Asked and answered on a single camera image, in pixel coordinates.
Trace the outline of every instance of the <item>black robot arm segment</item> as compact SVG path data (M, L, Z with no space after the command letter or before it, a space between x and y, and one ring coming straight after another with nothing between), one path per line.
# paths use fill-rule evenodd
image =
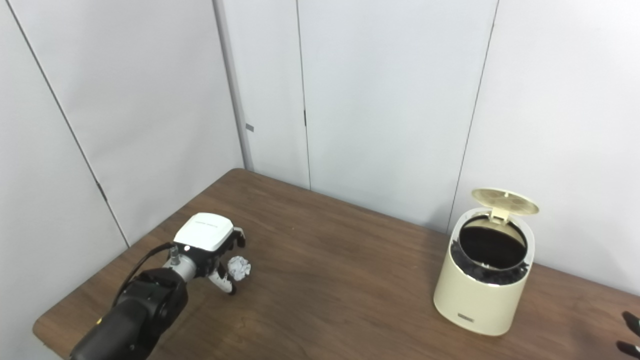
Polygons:
M76 345L71 360L146 359L187 304L185 285L169 268L140 273Z

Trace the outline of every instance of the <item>black cable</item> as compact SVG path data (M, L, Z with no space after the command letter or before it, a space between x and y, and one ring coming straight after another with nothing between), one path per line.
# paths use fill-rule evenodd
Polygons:
M124 279L124 281L122 282L122 285L120 285L120 289L118 289L118 293L116 294L116 297L113 299L113 303L111 304L111 307L113 308L118 304L118 298L120 298L120 295L129 284L129 281L131 281L131 278L133 277L133 275L136 275L136 272L138 272L138 269L140 269L142 264L144 264L147 260L149 260L149 258L151 258L153 255L156 255L158 252L170 249L172 247L173 247L173 243L164 243L160 246L157 246L151 249L151 251L149 251L147 255L144 255L142 259L140 259L140 261L136 264L136 266L134 266L133 270L129 272L129 275L127 275L127 277Z

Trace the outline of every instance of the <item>panel seam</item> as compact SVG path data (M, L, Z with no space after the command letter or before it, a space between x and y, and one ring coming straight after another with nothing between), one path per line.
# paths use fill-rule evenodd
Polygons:
M31 42L29 42L29 38L27 37L27 34L24 32L24 29L22 28L22 24L18 20L18 16L15 14L15 11L13 10L13 7L11 6L11 3L9 2L9 0L5 0L5 1L6 1L7 6L9 7L9 11L11 11L11 15L13 15L13 19L15 20L15 23L18 25L18 29L20 29L20 33L22 34L22 37L24 38L24 41L27 43L27 46L29 47L29 51L31 52L31 55L33 56L33 59L36 61L36 65L38 65L38 69L40 70L40 73L41 73L42 77L44 78L44 81L47 84L47 87L49 88L49 91L50 91L51 95L53 96L53 99L56 102L56 105L58 106L58 109L60 110L60 113L62 114L63 119L65 119L65 123L67 124L69 132L71 132L71 136L73 136L74 141L76 142L76 146L80 150L80 154L82 155L83 160L86 163L86 166L89 169L89 172L91 173L91 177L93 178L93 181L95 181L95 185L98 188L98 191L102 194L102 197L104 198L104 202L107 205L107 208L109 209L109 213L111 214L111 217L113 218L113 221L116 223L116 226L118 227L118 230L120 231L120 235L122 236L122 239L124 240L124 243L127 245L127 247L131 247L131 245L129 245L129 242L127 241L127 237L124 235L124 232L122 231L122 227L120 226L120 223L118 222L118 219L116 218L116 215L113 212L113 209L111 208L111 205L109 204L109 201L107 200L107 197L104 195L104 192L102 191L102 186L98 182L98 179L95 176L95 172L93 171L91 165L89 164L89 160L87 159L86 154L84 153L82 147L80 146L80 142L78 141L78 138L77 138L76 134L74 133L74 130L71 127L71 124L69 124L69 120L67 119L67 114L65 114L64 110L62 109L62 105L60 104L60 101L58 100L58 96L56 96L56 93L53 91L53 87L51 86L51 83L49 82L49 78L45 74L44 69L42 68L42 65L40 64L40 60L38 60L38 57L36 56L36 53L33 50L33 47L31 46Z
M484 68L486 67L486 59L489 56L489 47L491 46L491 38L493 36L493 29L495 27L495 19L498 16L498 6L500 5L500 0L497 0L495 3L495 11L493 13L493 22L491 23L491 31L489 32L489 39L486 43L486 51L484 52L484 61L482 64L482 71L480 72L480 80L478 81L478 88L476 91L476 99L474 101L474 110L471 113L471 121L469 121L469 129L467 131L467 139L465 140L465 149L462 152L462 160L460 161L460 171L458 172L458 180L456 181L456 189L453 191L453 201L451 202L451 210L449 212L449 220L447 221L447 233L449 233L449 229L451 228L451 217L453 216L453 207L456 203L456 197L458 196L458 187L460 186L460 179L462 177L462 168L465 164L465 157L467 156L467 147L469 145L469 138L471 136L471 128L474 124L474 118L476 117L476 108L478 105L478 98L480 96L480 88L482 86L482 80L484 78Z
M305 70L302 61L302 34L300 31L300 6L296 0L296 20L298 21L298 50L300 50L300 79L302 81L302 106L305 118L305 143L307 145L307 171L309 177L309 190L311 190L311 161L309 160L309 126L307 121L307 97L305 95Z

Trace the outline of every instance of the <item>finger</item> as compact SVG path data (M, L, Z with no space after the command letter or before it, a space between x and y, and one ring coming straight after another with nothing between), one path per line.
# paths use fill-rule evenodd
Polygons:
M624 341L618 341L616 343L618 350L624 352L626 355L633 356L636 359L640 359L640 348Z
M636 315L625 311L622 313L622 317L625 319L627 323L627 327L634 332L634 334L640 336L640 319Z

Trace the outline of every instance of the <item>wooden table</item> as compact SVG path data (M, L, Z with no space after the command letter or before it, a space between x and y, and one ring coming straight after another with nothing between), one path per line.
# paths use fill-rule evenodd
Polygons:
M33 332L58 355L104 315L122 279L200 211L244 228L253 265L228 296L207 279L150 359L626 359L620 313L640 298L536 265L511 330L492 338L443 318L432 296L441 233L232 170L42 315ZM147 263L164 263L157 256Z

